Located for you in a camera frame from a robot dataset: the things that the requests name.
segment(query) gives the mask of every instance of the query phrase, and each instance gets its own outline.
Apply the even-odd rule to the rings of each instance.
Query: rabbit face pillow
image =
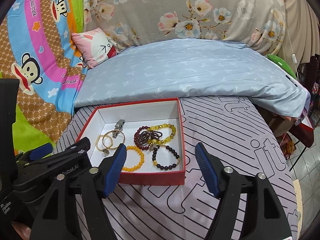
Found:
[[[84,33],[72,33],[71,38],[89,68],[117,55],[116,46],[100,28]]]

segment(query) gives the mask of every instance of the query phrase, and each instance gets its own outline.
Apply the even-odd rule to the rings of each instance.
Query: bolt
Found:
[[[93,168],[91,168],[91,169],[89,170],[89,172],[90,172],[91,174],[96,174],[98,171],[99,171],[99,169],[98,169],[97,167],[93,167]]]
[[[226,173],[233,173],[233,168],[227,166],[227,167],[224,167],[223,169]]]
[[[59,174],[59,175],[57,176],[57,180],[63,180],[64,177],[65,177],[64,174]]]
[[[265,179],[265,178],[267,178],[267,176],[266,176],[264,173],[262,173],[262,172],[258,173],[258,177],[259,177],[259,179]]]

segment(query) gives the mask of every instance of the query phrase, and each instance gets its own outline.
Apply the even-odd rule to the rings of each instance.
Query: blue bedsheet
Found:
[[[247,96],[300,117],[308,91],[247,45],[175,39],[128,48],[88,71],[75,107],[155,98]]]

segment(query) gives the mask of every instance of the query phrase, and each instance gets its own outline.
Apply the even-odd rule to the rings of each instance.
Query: orange star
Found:
[[[32,30],[33,30],[33,31],[38,32],[40,28],[41,28],[41,25],[40,25],[40,22],[39,22],[39,21],[33,23],[33,27],[32,27]]]

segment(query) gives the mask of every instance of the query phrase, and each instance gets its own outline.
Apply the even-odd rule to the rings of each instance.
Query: green cushion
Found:
[[[290,76],[292,76],[295,80],[297,80],[296,74],[292,71],[290,66],[280,57],[276,55],[267,54],[267,58],[272,62],[276,63],[280,68],[286,71]]]

